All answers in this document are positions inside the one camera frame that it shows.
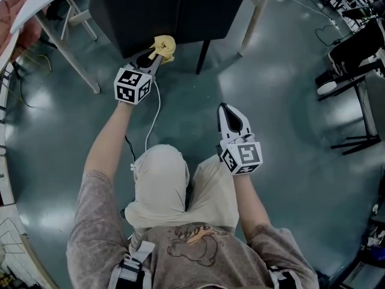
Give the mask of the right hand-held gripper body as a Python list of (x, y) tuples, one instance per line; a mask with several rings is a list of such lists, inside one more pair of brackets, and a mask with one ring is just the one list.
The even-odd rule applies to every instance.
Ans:
[(231, 141), (222, 139), (217, 154), (233, 176), (250, 174), (263, 163), (261, 146), (253, 133)]

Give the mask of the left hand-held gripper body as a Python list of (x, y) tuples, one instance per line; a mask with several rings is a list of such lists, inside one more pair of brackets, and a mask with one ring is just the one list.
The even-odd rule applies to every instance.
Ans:
[(139, 104), (151, 91), (155, 79), (154, 66), (134, 67), (132, 63), (121, 67), (114, 80), (115, 99), (129, 104)]

